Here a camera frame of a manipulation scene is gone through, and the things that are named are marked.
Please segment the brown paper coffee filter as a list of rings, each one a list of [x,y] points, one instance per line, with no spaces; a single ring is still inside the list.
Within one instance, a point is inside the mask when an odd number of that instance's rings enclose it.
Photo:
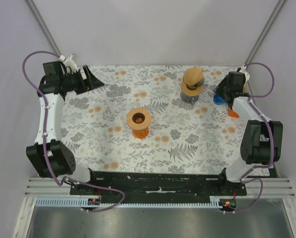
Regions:
[[[183,81],[188,88],[198,88],[204,84],[203,69],[200,67],[192,67],[185,71]]]

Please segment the glass coffee server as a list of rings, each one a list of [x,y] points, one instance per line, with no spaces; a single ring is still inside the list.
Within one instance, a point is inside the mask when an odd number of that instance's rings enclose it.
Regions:
[[[190,103],[191,105],[195,104],[198,99],[199,99],[199,95],[197,96],[189,96],[189,95],[186,95],[184,92],[181,92],[180,93],[180,98],[186,102],[186,103]]]

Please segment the orange glass dripper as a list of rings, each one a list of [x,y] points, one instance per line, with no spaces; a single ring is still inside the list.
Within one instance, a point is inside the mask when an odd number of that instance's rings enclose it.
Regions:
[[[149,128],[145,120],[143,118],[137,118],[134,120],[134,123],[135,127],[132,129],[134,137],[138,139],[146,138],[149,133]]]

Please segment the orange coffee filter box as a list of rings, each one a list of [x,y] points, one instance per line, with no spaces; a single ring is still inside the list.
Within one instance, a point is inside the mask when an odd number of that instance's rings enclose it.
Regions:
[[[229,117],[239,118],[239,114],[230,108],[228,108],[227,114]]]

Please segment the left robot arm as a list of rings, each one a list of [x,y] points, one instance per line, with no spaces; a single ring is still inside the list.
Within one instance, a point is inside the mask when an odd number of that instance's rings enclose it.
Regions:
[[[87,65],[74,71],[61,61],[43,64],[37,95],[40,102],[39,128],[34,144],[26,147],[26,156],[42,178],[72,175],[76,170],[73,152],[62,142],[61,119],[67,93],[77,95],[103,87]]]

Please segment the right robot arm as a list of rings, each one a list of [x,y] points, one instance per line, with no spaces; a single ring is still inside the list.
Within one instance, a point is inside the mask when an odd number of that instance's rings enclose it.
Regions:
[[[238,68],[230,71],[214,90],[246,123],[240,157],[219,174],[216,187],[222,195],[230,194],[234,185],[246,183],[245,178],[254,170],[270,168],[281,155],[283,124],[264,115],[243,91],[247,79],[249,74]]]

